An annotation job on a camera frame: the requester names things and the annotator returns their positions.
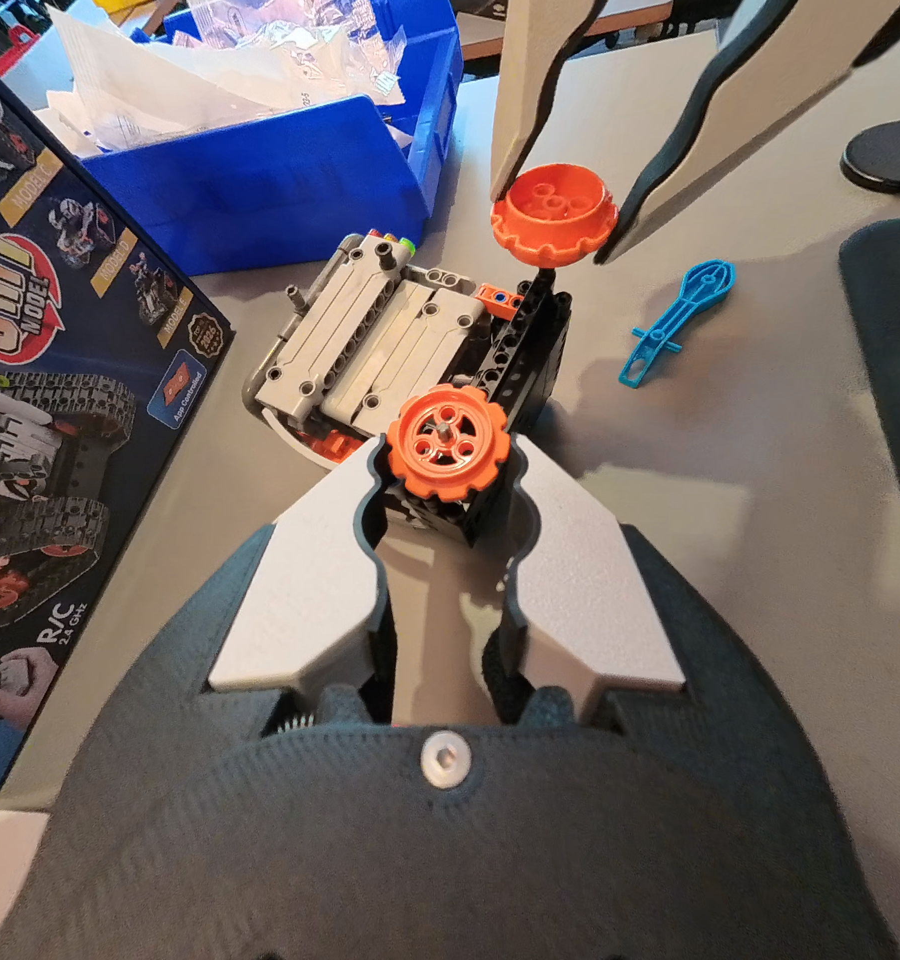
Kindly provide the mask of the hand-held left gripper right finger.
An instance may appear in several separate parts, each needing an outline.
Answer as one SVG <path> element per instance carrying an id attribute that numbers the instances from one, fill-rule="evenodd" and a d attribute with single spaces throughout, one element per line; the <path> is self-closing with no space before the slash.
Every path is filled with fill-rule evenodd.
<path id="1" fill-rule="evenodd" d="M 562 688 L 578 720 L 607 690 L 681 692 L 683 669 L 611 510 L 523 435 L 507 477 L 504 675 Z"/>

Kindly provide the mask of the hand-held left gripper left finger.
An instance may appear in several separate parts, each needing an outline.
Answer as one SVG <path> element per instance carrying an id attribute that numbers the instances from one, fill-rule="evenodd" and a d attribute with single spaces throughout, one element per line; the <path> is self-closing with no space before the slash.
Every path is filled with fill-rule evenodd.
<path id="1" fill-rule="evenodd" d="M 307 710 L 329 684 L 392 709 L 397 641 L 384 564 L 384 436 L 367 440 L 288 507 L 208 676 L 216 692 L 291 690 Z"/>

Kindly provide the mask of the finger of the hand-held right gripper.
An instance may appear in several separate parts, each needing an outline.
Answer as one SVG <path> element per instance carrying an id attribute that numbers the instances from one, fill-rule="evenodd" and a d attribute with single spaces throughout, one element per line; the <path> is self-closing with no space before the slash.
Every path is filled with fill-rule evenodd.
<path id="1" fill-rule="evenodd" d="M 826 97 L 899 6 L 744 2 L 673 131 L 628 192 L 595 263 L 648 239 Z"/>
<path id="2" fill-rule="evenodd" d="M 515 183 L 552 112 L 561 69 L 604 5 L 509 2 L 491 143 L 492 203 Z"/>

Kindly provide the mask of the orange sprocket wheel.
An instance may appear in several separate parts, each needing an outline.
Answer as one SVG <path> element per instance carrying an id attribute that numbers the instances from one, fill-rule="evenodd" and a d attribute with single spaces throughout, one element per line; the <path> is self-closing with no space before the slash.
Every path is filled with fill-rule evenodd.
<path id="1" fill-rule="evenodd" d="M 521 174 L 490 213 L 496 241 L 522 263 L 557 269 L 595 252 L 619 219 L 600 176 L 553 163 Z"/>
<path id="2" fill-rule="evenodd" d="M 506 424 L 482 390 L 436 385 L 408 400 L 388 427 L 390 468 L 415 497 L 466 500 L 496 482 L 510 450 Z"/>

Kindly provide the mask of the grey building-block robot model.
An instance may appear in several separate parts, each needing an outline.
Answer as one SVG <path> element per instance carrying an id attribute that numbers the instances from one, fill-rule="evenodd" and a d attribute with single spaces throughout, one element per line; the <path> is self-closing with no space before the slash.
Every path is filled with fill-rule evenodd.
<path id="1" fill-rule="evenodd" d="M 504 409 L 509 435 L 527 433 L 552 394 L 572 316 L 555 271 L 510 292 L 420 268 L 414 253 L 392 234 L 346 236 L 306 293 L 288 288 L 289 321 L 244 383 L 245 408 L 324 473 L 369 439 L 386 441 L 401 407 L 436 385 L 482 390 Z M 505 471 L 486 491 L 443 503 L 409 494 L 391 470 L 385 505 L 473 546 Z"/>

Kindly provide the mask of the wooden background desk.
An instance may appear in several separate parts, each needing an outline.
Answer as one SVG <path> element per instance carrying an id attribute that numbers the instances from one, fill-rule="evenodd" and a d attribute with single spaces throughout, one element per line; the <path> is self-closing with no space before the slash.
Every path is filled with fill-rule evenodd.
<path id="1" fill-rule="evenodd" d="M 613 34 L 635 31 L 636 40 L 657 38 L 671 16 L 672 2 L 608 1 L 585 36 L 609 39 Z M 463 59 L 467 62 L 501 54 L 504 20 L 460 11 L 456 14 Z"/>

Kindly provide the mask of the black round-base stand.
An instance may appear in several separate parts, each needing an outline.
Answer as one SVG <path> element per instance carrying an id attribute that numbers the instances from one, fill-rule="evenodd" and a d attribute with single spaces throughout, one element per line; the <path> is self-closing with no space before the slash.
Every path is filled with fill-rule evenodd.
<path id="1" fill-rule="evenodd" d="M 856 186 L 900 194 L 900 120 L 856 134 L 843 151 L 840 171 Z"/>

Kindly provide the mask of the blue plastic separator tool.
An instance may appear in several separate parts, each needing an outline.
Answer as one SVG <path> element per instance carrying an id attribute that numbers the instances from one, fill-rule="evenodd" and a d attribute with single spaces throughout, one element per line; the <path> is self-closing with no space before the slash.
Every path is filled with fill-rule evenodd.
<path id="1" fill-rule="evenodd" d="M 724 301 L 735 282 L 736 266 L 726 260 L 707 260 L 688 270 L 678 295 L 661 316 L 646 330 L 631 330 L 637 343 L 619 374 L 619 382 L 636 389 L 660 354 L 679 354 L 683 345 L 676 336 L 691 319 Z"/>

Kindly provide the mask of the blue plastic bin with bags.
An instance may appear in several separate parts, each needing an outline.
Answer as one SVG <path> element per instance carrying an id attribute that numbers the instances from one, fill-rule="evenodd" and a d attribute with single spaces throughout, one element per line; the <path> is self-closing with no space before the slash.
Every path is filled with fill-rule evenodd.
<path id="1" fill-rule="evenodd" d="M 373 2 L 403 28 L 405 101 L 364 96 L 83 161 L 191 277 L 327 259 L 371 229 L 421 240 L 452 142 L 463 72 L 447 1 Z"/>

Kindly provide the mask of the dark blue robot kit box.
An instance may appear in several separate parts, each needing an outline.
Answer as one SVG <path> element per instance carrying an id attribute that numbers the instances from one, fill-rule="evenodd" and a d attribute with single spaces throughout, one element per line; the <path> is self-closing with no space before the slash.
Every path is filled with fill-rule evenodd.
<path id="1" fill-rule="evenodd" d="M 0 79 L 0 786 L 232 338 Z"/>

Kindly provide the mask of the black dimpled chair seat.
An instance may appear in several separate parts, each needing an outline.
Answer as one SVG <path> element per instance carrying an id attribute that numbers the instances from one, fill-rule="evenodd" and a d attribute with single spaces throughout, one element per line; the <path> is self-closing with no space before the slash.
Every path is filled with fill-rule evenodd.
<path id="1" fill-rule="evenodd" d="M 839 266 L 900 486 L 900 219 L 850 236 L 840 246 Z"/>

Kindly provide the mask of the clear plastic parts bags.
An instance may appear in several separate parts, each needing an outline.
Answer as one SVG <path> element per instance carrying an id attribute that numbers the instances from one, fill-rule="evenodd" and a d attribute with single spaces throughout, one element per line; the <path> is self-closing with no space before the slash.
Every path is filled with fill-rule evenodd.
<path id="1" fill-rule="evenodd" d="M 76 156 L 288 114 L 363 95 L 405 101 L 403 28 L 385 39 L 370 2 L 190 2 L 197 38 L 133 42 L 112 26 L 51 16 L 72 70 L 36 116 Z"/>

